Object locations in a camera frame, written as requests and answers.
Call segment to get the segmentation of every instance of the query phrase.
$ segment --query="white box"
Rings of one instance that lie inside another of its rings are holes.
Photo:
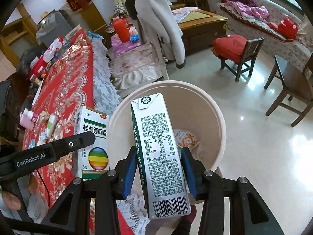
[[[85,131],[94,133],[93,145],[73,153],[73,175],[83,179],[100,177],[109,170],[107,126],[109,117],[106,113],[82,106],[76,113],[74,134]]]
[[[183,169],[163,95],[132,100],[131,114],[149,219],[190,214]]]

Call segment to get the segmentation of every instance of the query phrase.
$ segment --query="floral sofa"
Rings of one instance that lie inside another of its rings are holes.
[[[284,14],[299,25],[302,23],[294,14],[270,0],[255,0],[258,7],[265,6],[270,14],[268,22],[279,24]],[[227,17],[228,28],[246,39],[263,37],[262,49],[270,56],[283,57],[295,67],[303,70],[311,56],[311,51],[297,40],[287,40],[284,36],[270,29],[265,23],[256,19],[246,19],[227,3],[217,4],[217,14]]]

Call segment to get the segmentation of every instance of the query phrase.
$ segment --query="rainbow circle logo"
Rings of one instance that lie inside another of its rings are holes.
[[[89,152],[88,161],[93,169],[103,170],[108,165],[109,159],[104,149],[95,147]]]

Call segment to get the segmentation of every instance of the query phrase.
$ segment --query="white lace cloth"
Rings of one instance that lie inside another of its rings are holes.
[[[94,52],[94,108],[107,113],[110,118],[120,103],[120,97],[110,82],[107,48],[102,44],[102,39],[93,38],[91,44]]]
[[[107,49],[102,39],[92,39],[94,52],[94,108],[109,115],[120,103],[116,88],[110,82],[110,68],[106,57]],[[117,207],[126,223],[135,235],[144,235],[146,226],[150,222],[147,210],[144,208],[143,196],[131,193],[125,201],[116,201]]]
[[[135,235],[145,235],[146,226],[150,222],[147,210],[144,208],[143,196],[131,193],[126,200],[116,201],[117,208]]]

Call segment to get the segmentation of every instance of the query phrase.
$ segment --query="plastic bucket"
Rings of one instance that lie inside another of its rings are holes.
[[[206,169],[215,171],[223,157],[226,145],[226,125],[216,102],[202,89],[181,81],[154,82],[127,96],[114,111],[108,130],[109,165],[127,157],[134,145],[130,102],[133,99],[162,93],[174,129],[190,131],[200,140],[192,150],[195,159]],[[142,196],[139,172],[135,175],[132,192]]]

